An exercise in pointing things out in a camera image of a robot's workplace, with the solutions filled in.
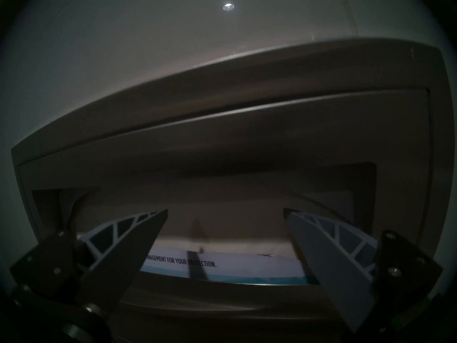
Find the screw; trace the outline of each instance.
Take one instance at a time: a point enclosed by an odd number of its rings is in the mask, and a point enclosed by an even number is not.
[[[394,278],[399,278],[401,277],[401,270],[397,267],[390,267],[387,269],[390,275],[392,275]]]

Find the recessed ceiling light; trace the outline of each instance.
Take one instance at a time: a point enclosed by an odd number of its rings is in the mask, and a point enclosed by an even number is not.
[[[226,3],[224,5],[224,11],[231,11],[234,8],[235,8],[235,6],[233,5],[233,3]]]

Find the blue stripe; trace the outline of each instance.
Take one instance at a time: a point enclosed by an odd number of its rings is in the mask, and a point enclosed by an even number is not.
[[[142,272],[170,275],[173,277],[189,278],[189,272],[180,270],[163,269],[143,265]],[[285,277],[285,278],[249,278],[249,277],[234,277],[231,275],[220,274],[192,274],[193,278],[206,279],[210,281],[219,281],[225,283],[243,283],[243,284],[281,284],[281,285],[307,285],[319,284],[315,277]]]

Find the white wall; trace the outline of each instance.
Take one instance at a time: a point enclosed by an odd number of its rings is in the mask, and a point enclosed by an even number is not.
[[[0,47],[3,287],[9,291],[14,285],[8,267],[36,244],[17,189],[11,148],[100,97],[215,59],[358,34],[440,47],[455,97],[455,56],[418,0],[348,0],[349,6],[344,1],[31,0]],[[226,2],[235,9],[223,11]],[[456,237],[452,219],[454,212],[445,226],[451,240]],[[456,253],[445,241],[436,256],[454,268]]]

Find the open safe compartment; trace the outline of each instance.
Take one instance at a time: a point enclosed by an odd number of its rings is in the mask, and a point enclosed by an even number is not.
[[[38,240],[168,208],[155,246],[305,262],[282,218],[298,208],[374,238],[392,229],[433,256],[452,182],[453,112],[437,49],[319,43],[118,92],[43,127],[12,155]],[[118,329],[132,310],[342,325],[312,284],[140,272],[122,302]]]

